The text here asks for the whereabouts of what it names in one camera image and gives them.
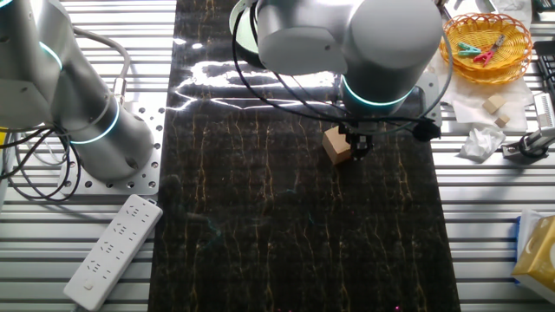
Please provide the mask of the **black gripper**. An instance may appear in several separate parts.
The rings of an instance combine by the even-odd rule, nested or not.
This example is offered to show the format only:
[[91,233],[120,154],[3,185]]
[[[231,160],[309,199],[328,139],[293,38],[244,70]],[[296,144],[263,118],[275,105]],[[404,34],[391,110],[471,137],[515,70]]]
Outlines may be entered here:
[[345,135],[362,136],[360,138],[360,157],[359,157],[359,148],[358,148],[359,138],[357,136],[351,136],[349,139],[352,159],[364,159],[366,155],[373,149],[373,141],[371,136],[374,136],[375,132],[362,130],[361,128],[354,127],[349,123],[340,123],[339,133],[345,134]]

